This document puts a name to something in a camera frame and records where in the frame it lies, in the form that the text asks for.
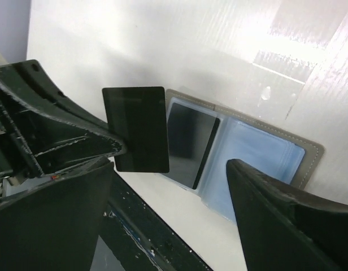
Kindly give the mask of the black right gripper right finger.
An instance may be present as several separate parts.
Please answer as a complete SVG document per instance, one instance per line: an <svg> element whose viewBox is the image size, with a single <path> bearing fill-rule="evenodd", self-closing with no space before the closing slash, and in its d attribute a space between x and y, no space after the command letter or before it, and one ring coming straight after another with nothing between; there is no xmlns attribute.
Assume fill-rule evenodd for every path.
<svg viewBox="0 0 348 271"><path fill-rule="evenodd" d="M348 270L348 205L238 159L226 171L248 270Z"/></svg>

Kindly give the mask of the grey card holder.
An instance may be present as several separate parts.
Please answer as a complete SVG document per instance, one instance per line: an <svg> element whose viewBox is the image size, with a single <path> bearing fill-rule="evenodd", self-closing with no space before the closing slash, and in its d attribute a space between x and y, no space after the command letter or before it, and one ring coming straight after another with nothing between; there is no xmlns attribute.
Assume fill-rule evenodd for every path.
<svg viewBox="0 0 348 271"><path fill-rule="evenodd" d="M228 160L240 159L268 176L303 189L324 154L319 143L171 89L166 91L167 122L173 103L215 116L220 124L195 190L166 177L197 194L204 205L229 221L236 218L226 174Z"/></svg>

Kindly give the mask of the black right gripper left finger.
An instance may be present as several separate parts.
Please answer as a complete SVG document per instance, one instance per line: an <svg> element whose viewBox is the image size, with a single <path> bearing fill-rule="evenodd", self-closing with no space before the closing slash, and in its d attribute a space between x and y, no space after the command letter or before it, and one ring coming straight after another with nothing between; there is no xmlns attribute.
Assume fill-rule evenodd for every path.
<svg viewBox="0 0 348 271"><path fill-rule="evenodd" d="M97 160L0 200L0 270L89 270L113 173Z"/></svg>

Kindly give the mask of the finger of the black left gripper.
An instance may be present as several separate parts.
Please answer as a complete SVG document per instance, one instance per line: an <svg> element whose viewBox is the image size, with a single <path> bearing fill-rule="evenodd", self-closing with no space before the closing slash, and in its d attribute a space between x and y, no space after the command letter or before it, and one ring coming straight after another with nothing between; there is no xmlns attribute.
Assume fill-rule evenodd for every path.
<svg viewBox="0 0 348 271"><path fill-rule="evenodd" d="M24 181L126 146L53 83L36 60L0 65L0 177Z"/></svg>

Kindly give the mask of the black credit card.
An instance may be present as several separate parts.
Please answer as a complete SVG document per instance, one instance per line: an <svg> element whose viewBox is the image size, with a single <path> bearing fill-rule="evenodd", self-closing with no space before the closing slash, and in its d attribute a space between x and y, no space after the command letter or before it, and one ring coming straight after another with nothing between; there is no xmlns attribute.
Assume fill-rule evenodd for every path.
<svg viewBox="0 0 348 271"><path fill-rule="evenodd" d="M109 130L126 146L119 172L168 173L166 97L162 86L102 89Z"/></svg>
<svg viewBox="0 0 348 271"><path fill-rule="evenodd" d="M196 189L217 134L220 119L179 103L168 117L168 178Z"/></svg>

